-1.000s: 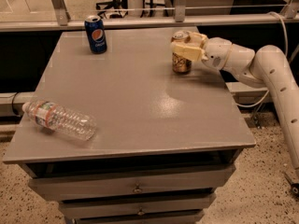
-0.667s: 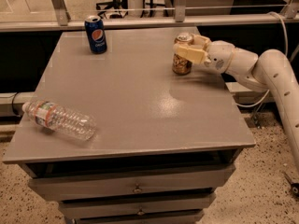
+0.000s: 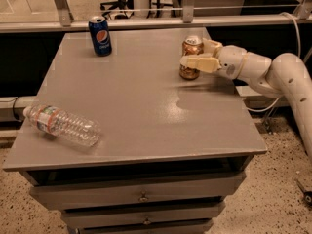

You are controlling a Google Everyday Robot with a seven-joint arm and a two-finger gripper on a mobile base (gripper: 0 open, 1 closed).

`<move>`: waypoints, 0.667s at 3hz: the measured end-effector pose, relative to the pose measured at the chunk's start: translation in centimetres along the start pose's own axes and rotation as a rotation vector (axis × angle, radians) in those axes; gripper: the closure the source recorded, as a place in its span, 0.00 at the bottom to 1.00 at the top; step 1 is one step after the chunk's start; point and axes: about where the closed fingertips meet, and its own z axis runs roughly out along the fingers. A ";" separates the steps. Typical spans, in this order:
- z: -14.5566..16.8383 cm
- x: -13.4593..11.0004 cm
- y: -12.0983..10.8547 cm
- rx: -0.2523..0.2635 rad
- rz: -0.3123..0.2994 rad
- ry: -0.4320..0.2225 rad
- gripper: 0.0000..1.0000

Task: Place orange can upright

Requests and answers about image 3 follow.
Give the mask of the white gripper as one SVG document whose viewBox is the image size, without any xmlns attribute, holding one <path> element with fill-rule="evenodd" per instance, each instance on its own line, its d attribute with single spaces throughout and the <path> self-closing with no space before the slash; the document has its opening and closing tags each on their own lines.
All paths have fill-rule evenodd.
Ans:
<svg viewBox="0 0 312 234">
<path fill-rule="evenodd" d="M 247 51 L 234 45 L 223 47 L 220 42 L 211 39 L 203 38 L 202 41 L 204 54 L 183 56 L 180 64 L 206 73 L 216 72 L 230 80 L 236 79 Z"/>
</svg>

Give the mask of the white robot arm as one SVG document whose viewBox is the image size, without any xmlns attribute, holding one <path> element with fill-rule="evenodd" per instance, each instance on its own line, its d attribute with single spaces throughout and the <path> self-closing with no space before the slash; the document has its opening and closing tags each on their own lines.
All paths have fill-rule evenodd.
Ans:
<svg viewBox="0 0 312 234">
<path fill-rule="evenodd" d="M 291 53 L 271 59 L 213 40 L 203 39 L 203 43 L 204 53 L 183 56 L 180 64 L 230 80 L 244 81 L 268 98 L 284 97 L 312 161 L 312 81 L 304 62 Z"/>
</svg>

